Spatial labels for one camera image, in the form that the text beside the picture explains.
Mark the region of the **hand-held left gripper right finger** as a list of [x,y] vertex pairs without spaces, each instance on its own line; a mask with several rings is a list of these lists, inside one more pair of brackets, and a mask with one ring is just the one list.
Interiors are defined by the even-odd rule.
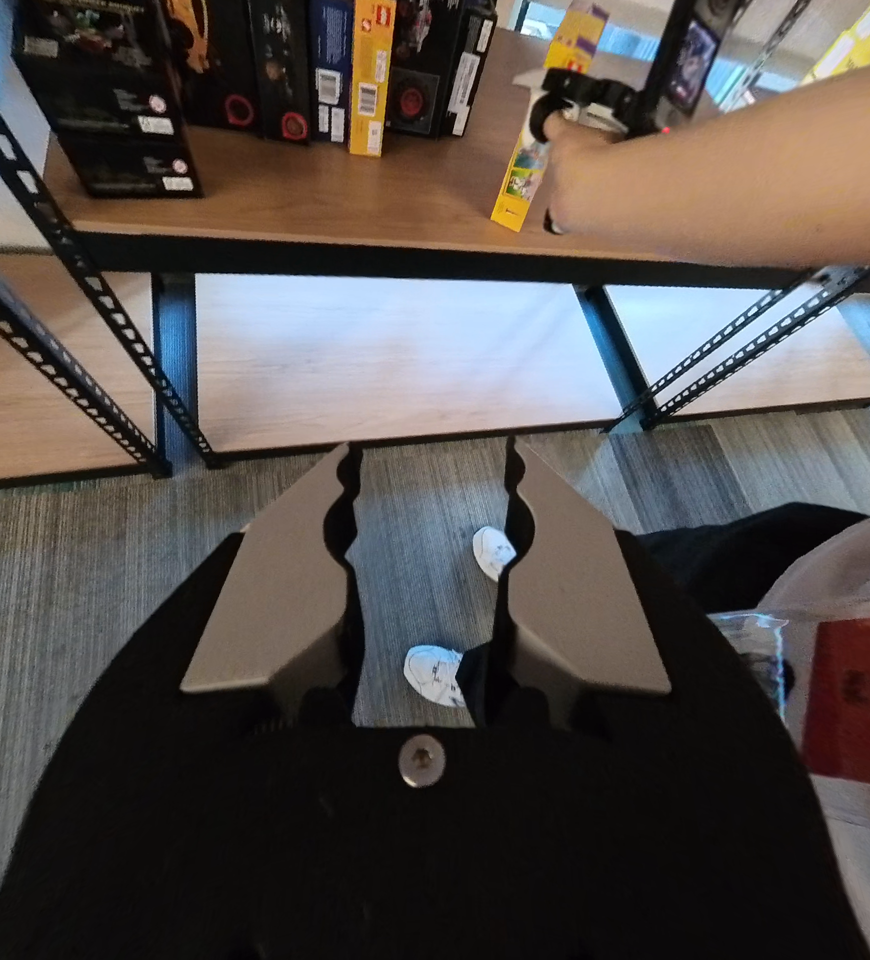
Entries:
[[490,641],[490,719],[537,690],[552,724],[591,694],[665,698],[673,690],[609,518],[519,438],[506,445],[505,535]]

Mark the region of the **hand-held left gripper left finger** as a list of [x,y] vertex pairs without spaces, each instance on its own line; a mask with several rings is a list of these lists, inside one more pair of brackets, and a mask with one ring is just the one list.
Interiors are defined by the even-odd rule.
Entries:
[[339,444],[249,522],[181,693],[262,690],[294,721],[310,692],[329,690],[351,719],[365,655],[347,559],[361,462],[358,446]]

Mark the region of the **yellow unicorn toy box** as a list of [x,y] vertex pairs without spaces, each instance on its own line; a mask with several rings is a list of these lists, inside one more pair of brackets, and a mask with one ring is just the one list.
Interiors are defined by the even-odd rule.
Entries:
[[578,113],[587,74],[597,54],[598,42],[574,33],[568,6],[541,67],[547,73],[542,95],[531,95],[524,124],[516,141],[503,183],[499,189],[491,221],[518,233],[542,184],[549,162],[549,140],[544,125],[551,114]]

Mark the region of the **black metal shelf rack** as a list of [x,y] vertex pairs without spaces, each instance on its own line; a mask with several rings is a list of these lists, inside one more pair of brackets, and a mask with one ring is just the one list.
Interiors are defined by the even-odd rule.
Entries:
[[[295,174],[305,201],[338,201],[340,214],[289,204],[288,188],[261,145],[220,131],[196,136],[198,162],[215,192],[192,200],[89,200],[96,219],[71,222],[50,183],[28,162],[0,114],[0,178],[42,233],[99,315],[117,330],[125,314],[102,275],[109,272],[327,276],[454,282],[572,283],[585,316],[608,354],[613,386],[623,386],[622,412],[609,429],[634,419],[640,427],[688,420],[705,394],[845,302],[870,295],[870,267],[798,271],[729,268],[660,259],[594,246],[568,249],[535,219],[515,234],[477,218],[468,203],[483,189],[489,161],[512,131],[512,111],[477,128],[470,140],[426,147],[416,140],[375,162],[340,174],[328,155]],[[698,346],[649,386],[604,289],[615,285],[772,289],[744,317]]]

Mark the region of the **person's right forearm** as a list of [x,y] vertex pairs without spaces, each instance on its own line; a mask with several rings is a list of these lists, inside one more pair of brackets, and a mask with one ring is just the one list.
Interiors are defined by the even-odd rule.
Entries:
[[870,66],[651,146],[646,250],[727,266],[870,265]]

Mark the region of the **person's right hand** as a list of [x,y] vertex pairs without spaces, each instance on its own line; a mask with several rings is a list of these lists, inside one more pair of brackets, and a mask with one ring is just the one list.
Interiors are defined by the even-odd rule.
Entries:
[[547,231],[591,236],[627,250],[645,244],[643,205],[631,198],[644,175],[645,145],[581,126],[561,112],[542,127],[551,181]]

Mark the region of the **person's white shoe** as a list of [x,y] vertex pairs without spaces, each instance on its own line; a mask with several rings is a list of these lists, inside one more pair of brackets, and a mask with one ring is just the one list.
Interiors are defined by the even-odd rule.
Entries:
[[452,710],[465,710],[467,704],[457,672],[463,654],[431,644],[411,647],[403,665],[403,675],[412,690],[424,700]]
[[494,583],[517,557],[517,551],[508,536],[492,526],[479,528],[472,537],[472,555],[479,570]]

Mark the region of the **clear plastic badge holder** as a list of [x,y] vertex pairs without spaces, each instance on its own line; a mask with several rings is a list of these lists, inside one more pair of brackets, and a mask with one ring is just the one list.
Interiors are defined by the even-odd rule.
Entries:
[[784,636],[789,620],[754,610],[714,613],[707,617],[741,658],[779,718],[785,721],[789,696],[796,684]]

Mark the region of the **red badge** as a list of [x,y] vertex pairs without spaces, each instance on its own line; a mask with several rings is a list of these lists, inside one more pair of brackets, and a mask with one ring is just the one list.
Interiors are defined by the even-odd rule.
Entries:
[[808,771],[870,785],[870,617],[818,627],[806,703]]

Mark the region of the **row of toy boxes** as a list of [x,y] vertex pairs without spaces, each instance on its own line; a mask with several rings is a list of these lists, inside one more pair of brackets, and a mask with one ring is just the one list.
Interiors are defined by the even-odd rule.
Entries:
[[494,2],[15,2],[11,56],[97,199],[204,191],[199,127],[363,157],[463,137]]

